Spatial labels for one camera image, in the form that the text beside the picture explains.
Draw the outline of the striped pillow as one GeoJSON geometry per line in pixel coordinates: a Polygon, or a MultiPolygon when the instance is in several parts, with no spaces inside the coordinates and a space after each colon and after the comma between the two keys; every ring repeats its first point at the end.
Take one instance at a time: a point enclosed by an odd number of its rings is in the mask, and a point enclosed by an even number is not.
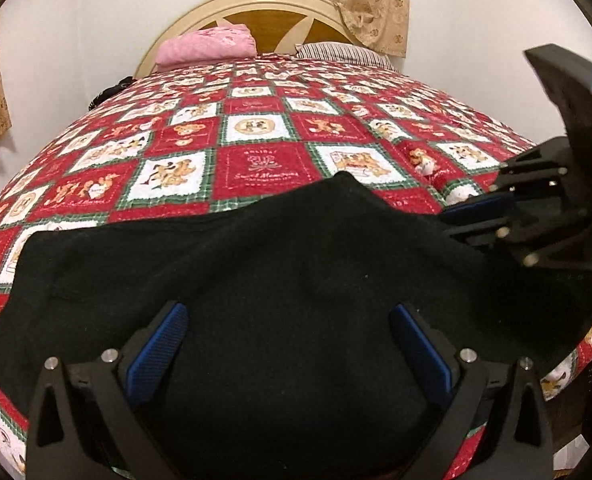
{"type": "Polygon", "coordinates": [[[313,44],[296,44],[297,58],[309,60],[333,61],[359,66],[371,66],[381,70],[396,70],[386,55],[381,55],[365,47],[344,44],[337,41],[313,42],[313,44]]]}

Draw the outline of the pink folded blanket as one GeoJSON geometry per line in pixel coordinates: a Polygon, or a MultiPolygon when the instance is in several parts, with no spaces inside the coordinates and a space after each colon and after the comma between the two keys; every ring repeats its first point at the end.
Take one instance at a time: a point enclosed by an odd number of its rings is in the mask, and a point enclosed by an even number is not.
{"type": "Polygon", "coordinates": [[[257,44],[244,24],[215,26],[185,32],[162,42],[156,52],[156,67],[254,58],[257,44]]]}

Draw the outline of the red patchwork teddy bedspread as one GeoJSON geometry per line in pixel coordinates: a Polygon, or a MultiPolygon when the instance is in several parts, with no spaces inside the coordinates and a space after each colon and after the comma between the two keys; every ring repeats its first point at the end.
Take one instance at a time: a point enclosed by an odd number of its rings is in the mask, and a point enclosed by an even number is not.
{"type": "Polygon", "coordinates": [[[235,209],[339,171],[431,214],[482,191],[526,145],[391,70],[266,55],[150,76],[0,191],[0,310],[36,232],[235,209]]]}

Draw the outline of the cream wooden headboard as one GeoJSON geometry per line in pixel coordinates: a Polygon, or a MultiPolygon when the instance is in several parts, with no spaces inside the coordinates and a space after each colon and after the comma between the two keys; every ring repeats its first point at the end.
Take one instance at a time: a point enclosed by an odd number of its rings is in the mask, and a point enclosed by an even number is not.
{"type": "Polygon", "coordinates": [[[155,70],[162,42],[184,32],[212,26],[246,25],[260,53],[294,54],[298,44],[359,41],[328,0],[207,0],[180,16],[154,41],[135,71],[137,78],[155,70]]]}

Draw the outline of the black item beside bed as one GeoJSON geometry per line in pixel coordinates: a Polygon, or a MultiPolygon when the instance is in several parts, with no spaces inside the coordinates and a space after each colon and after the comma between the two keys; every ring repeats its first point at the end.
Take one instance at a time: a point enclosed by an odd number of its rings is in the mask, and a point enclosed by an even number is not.
{"type": "Polygon", "coordinates": [[[128,87],[132,86],[132,84],[134,84],[135,81],[136,79],[132,76],[124,77],[117,84],[114,84],[113,86],[102,90],[102,92],[99,92],[98,95],[95,96],[95,98],[92,101],[90,101],[90,104],[88,104],[87,109],[94,110],[94,108],[98,107],[100,104],[106,102],[109,99],[112,99],[114,96],[117,96],[125,89],[128,89],[128,87]]]}

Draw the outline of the black pants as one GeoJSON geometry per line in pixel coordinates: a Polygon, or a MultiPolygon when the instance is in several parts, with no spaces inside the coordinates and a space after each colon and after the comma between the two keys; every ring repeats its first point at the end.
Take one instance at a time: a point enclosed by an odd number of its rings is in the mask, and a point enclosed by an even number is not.
{"type": "Polygon", "coordinates": [[[122,347],[171,300],[189,331],[138,414],[180,479],[372,479],[409,463],[425,402],[400,304],[456,347],[550,372],[592,325],[592,273],[451,240],[349,174],[207,214],[32,234],[0,311],[0,390],[122,347]]]}

